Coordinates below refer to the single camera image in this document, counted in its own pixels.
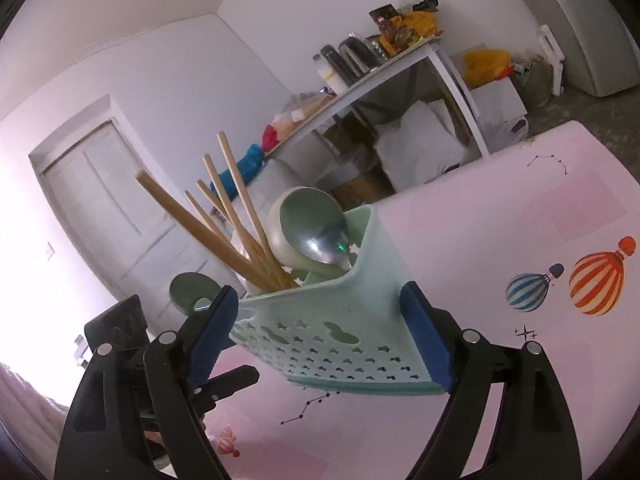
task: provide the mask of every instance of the ceiling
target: ceiling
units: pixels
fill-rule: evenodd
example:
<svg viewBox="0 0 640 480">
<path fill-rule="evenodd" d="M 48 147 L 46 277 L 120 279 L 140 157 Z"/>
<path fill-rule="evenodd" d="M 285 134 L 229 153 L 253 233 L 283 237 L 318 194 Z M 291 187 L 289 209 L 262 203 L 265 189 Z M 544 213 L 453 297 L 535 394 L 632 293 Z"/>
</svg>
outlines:
<svg viewBox="0 0 640 480">
<path fill-rule="evenodd" d="M 0 39 L 0 118 L 69 66 L 127 36 L 215 13 L 223 0 L 26 0 Z"/>
</svg>

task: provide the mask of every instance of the blue striped hot air balloon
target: blue striped hot air balloon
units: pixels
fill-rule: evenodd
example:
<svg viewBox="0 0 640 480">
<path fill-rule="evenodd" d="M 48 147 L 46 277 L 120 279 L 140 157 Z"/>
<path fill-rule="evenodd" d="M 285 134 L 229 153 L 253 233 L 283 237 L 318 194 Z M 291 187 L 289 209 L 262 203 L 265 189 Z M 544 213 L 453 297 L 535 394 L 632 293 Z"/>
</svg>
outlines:
<svg viewBox="0 0 640 480">
<path fill-rule="evenodd" d="M 509 282 L 507 287 L 507 302 L 516 310 L 531 312 L 536 310 L 549 290 L 549 282 L 559 278 L 564 272 L 561 264 L 549 267 L 546 274 L 519 274 Z"/>
</svg>

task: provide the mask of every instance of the blue gripper pad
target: blue gripper pad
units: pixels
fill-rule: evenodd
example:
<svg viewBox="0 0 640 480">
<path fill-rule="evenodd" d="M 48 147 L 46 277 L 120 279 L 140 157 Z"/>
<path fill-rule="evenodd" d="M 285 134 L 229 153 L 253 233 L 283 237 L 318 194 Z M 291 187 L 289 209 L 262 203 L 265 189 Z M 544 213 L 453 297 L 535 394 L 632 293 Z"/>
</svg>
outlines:
<svg viewBox="0 0 640 480">
<path fill-rule="evenodd" d="M 400 311 L 431 379 L 451 393 L 456 384 L 454 339 L 462 332 L 460 327 L 448 312 L 433 308 L 415 282 L 400 290 Z"/>
<path fill-rule="evenodd" d="M 190 392 L 209 380 L 220 352 L 228 346 L 229 332 L 237 318 L 238 294 L 227 285 L 207 310 L 194 312 L 184 322 L 178 334 L 185 342 L 184 349 L 190 362 L 187 377 Z"/>
</svg>

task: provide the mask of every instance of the metal spoon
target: metal spoon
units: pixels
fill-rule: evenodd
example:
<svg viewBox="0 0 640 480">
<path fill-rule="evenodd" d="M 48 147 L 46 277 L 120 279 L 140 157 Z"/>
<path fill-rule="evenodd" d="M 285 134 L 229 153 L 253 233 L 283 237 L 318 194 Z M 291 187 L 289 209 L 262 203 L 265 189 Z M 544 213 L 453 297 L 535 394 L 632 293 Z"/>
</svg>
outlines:
<svg viewBox="0 0 640 480">
<path fill-rule="evenodd" d="M 332 266 L 327 274 L 351 269 L 346 219 L 340 204 L 324 191 L 303 187 L 291 192 L 280 206 L 280 227 L 292 248 Z"/>
</svg>

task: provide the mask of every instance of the black thermos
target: black thermos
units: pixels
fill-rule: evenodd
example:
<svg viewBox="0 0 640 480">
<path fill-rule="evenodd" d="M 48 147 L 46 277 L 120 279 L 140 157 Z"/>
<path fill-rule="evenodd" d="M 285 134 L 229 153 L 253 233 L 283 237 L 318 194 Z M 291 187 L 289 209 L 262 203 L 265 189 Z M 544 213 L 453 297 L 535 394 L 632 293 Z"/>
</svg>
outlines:
<svg viewBox="0 0 640 480">
<path fill-rule="evenodd" d="M 347 65 L 347 62 L 331 45 L 322 47 L 320 54 L 334 67 L 334 70 L 344 79 L 344 82 L 347 83 L 348 86 L 358 82 L 358 76 L 355 75 L 353 70 Z"/>
</svg>

